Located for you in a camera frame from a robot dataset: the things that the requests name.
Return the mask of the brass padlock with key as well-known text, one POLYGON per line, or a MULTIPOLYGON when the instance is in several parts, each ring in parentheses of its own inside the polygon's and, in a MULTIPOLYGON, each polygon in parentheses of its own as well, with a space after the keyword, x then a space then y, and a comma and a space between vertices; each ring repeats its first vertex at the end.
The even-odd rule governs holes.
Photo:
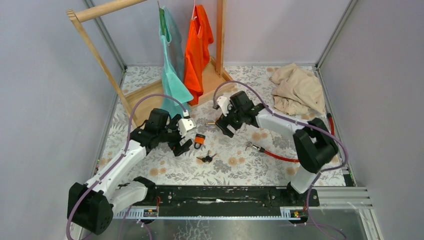
POLYGON ((216 125, 215 122, 206 122, 205 123, 205 127, 207 127, 207 128, 216 128, 217 125, 216 125))

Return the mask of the orange black padlock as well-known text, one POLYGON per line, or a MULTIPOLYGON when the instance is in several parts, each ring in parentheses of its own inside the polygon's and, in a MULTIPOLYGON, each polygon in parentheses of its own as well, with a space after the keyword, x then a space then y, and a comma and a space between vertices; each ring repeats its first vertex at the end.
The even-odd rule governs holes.
POLYGON ((204 145, 205 139, 206 139, 206 136, 205 135, 203 135, 203 134, 196 134, 195 135, 195 138, 194 138, 194 145, 193 145, 194 148, 196 150, 201 149, 201 147, 204 145))

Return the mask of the black key bunch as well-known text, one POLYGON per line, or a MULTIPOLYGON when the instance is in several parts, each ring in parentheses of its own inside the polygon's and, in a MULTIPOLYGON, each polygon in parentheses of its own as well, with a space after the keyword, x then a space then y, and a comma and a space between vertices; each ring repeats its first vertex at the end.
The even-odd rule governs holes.
POLYGON ((214 158, 216 155, 217 155, 217 153, 215 153, 215 154, 211 154, 211 151, 209 150, 209 151, 207 152, 206 156, 203 156, 203 157, 197 157, 196 159, 197 159, 197 160, 200 160, 202 163, 209 164, 209 163, 211 163, 211 162, 213 161, 213 158, 214 158))

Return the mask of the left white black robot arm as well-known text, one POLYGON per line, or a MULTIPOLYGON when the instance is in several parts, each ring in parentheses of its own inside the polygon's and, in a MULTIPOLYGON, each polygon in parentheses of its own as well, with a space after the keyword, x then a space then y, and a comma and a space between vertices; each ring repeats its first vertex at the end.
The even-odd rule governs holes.
POLYGON ((192 145, 186 139, 196 123, 187 112, 170 114, 154 108, 149 118, 135 128, 118 154, 95 176, 84 184, 74 183, 69 189, 67 219, 92 232, 102 234, 110 225, 113 216, 125 208, 141 203, 148 206, 157 201, 156 185, 145 177, 136 177, 122 184, 123 177, 159 144, 168 144, 178 157, 192 145))

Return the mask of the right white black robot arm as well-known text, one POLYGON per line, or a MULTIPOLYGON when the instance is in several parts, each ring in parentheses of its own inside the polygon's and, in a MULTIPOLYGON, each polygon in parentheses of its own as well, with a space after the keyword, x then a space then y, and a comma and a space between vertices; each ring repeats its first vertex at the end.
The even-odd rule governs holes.
POLYGON ((285 137, 292 137, 300 167, 289 182, 287 201, 301 205, 322 167, 339 152, 339 148, 324 122, 319 118, 299 121, 293 117, 273 112, 264 102, 254 104, 244 91, 230 97, 213 98, 213 108, 222 111, 215 122, 222 133, 230 138, 242 125, 270 130, 285 137))

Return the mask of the floral patterned mat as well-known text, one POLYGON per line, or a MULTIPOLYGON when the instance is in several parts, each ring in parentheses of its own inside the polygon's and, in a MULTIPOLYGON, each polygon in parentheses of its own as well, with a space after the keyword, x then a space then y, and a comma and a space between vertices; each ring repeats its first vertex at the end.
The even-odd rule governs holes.
MULTIPOLYGON (((270 107, 273 106, 271 92, 275 88, 270 77, 278 68, 279 66, 225 67, 234 80, 251 86, 270 107)), ((162 67, 159 66, 130 66, 124 76, 122 91, 124 94, 131 93, 159 80, 161 75, 162 67)), ((205 123, 214 122, 221 114, 212 108, 212 104, 210 100, 190 111, 197 128, 188 136, 193 138, 196 134, 205 135, 201 149, 190 147, 188 152, 175 157, 167 144, 160 144, 122 178, 121 184, 141 176, 157 185, 285 186, 298 171, 300 164, 279 160, 252 148, 245 150, 252 133, 259 132, 259 128, 243 125, 230 138, 217 128, 205 127, 205 123), (212 155, 217 153, 211 163, 203 163, 197 159, 204 157, 208 151, 212 155)), ((99 170, 125 145, 128 123, 127 113, 118 100, 105 147, 98 160, 99 170)), ((343 170, 324 172, 316 185, 346 186, 343 170)))

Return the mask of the teal shirt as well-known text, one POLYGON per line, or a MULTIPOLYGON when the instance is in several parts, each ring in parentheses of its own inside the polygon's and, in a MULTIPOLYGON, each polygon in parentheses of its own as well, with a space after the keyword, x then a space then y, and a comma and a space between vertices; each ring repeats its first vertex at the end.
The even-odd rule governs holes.
POLYGON ((163 93, 178 100, 178 102, 175 102, 165 97, 161 108, 168 111, 171 117, 174 117, 177 114, 183 114, 184 111, 181 106, 184 106, 187 111, 190 110, 188 102, 193 99, 193 96, 183 83, 185 59, 180 31, 169 10, 165 6, 161 8, 164 10, 165 18, 165 35, 160 34, 160 27, 158 30, 164 61, 161 83, 163 93))

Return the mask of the wooden clothes rack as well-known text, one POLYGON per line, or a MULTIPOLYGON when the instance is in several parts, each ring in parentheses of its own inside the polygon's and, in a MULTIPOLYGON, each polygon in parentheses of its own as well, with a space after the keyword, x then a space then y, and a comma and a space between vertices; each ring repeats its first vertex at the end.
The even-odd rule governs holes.
MULTIPOLYGON (((74 12, 72 9, 68 9, 66 14, 74 25, 77 32, 80 34, 81 38, 87 45, 88 49, 91 51, 92 55, 96 59, 97 63, 107 76, 107 79, 113 86, 116 91, 126 113, 130 115, 132 113, 133 107, 135 104, 141 100, 143 97, 146 97, 150 94, 162 94, 163 87, 161 80, 157 80, 153 83, 150 83, 146 86, 143 86, 131 93, 124 94, 121 90, 121 87, 115 81, 115 78, 112 76, 112 73, 106 66, 104 60, 102 59, 100 53, 96 49, 86 30, 84 29, 82 23, 96 18, 100 18, 104 15, 128 8, 140 4, 141 0, 112 0, 100 4, 98 6, 88 7, 84 10, 74 12)), ((203 77, 203 89, 205 93, 200 96, 199 103, 193 105, 192 107, 198 107, 201 104, 211 100, 213 94, 222 94, 229 92, 231 88, 235 86, 234 83, 230 81, 233 78, 224 68, 224 42, 225 42, 225 29, 226 29, 226 6, 227 2, 225 0, 218 0, 217 2, 217 13, 216 13, 216 53, 215 56, 211 56, 208 65, 202 72, 203 77)))

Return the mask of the orange shirt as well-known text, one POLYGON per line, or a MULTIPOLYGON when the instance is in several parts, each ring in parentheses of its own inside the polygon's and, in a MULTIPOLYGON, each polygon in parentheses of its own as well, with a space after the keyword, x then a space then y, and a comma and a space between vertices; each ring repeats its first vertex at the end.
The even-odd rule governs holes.
POLYGON ((199 103, 199 98, 204 94, 203 70, 210 61, 209 45, 214 42, 213 32, 208 15, 203 5, 196 5, 196 25, 201 26, 199 35, 190 20, 187 43, 184 53, 184 79, 183 83, 192 95, 188 102, 194 106, 199 103))

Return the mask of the beige crumpled cloth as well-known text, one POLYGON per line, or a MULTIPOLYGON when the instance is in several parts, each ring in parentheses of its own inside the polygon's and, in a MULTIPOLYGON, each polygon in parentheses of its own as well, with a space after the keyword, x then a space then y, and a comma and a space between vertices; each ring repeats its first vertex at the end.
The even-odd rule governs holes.
POLYGON ((274 109, 286 115, 305 115, 311 111, 326 113, 323 87, 312 71, 295 63, 274 70, 269 80, 274 109))

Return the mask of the white pink clothes hanger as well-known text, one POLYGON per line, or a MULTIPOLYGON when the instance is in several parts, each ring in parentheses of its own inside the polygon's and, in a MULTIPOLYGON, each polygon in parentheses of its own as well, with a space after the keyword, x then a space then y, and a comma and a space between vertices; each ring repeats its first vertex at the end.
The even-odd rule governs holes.
POLYGON ((197 18, 198 18, 197 4, 196 4, 196 0, 193 0, 193 9, 192 9, 192 14, 191 14, 191 21, 193 23, 195 33, 198 36, 200 34, 200 31, 201 31, 202 28, 201 28, 201 26, 197 26, 197 24, 196 24, 197 18))

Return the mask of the green clothes hanger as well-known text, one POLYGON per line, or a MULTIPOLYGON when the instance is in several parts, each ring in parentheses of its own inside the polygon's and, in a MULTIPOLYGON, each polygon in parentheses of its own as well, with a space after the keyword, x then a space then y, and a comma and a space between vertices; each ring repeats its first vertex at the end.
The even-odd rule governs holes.
POLYGON ((159 12, 159 29, 160 34, 165 36, 166 35, 166 20, 165 20, 165 11, 161 8, 159 0, 156 1, 158 6, 158 12, 159 12))

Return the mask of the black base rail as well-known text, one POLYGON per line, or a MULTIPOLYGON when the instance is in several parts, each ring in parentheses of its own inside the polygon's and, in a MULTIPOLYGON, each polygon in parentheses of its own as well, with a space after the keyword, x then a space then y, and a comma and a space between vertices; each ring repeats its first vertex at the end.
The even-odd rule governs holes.
POLYGON ((306 207, 320 206, 318 193, 297 194, 277 186, 159 185, 135 203, 128 218, 141 219, 294 219, 306 207))

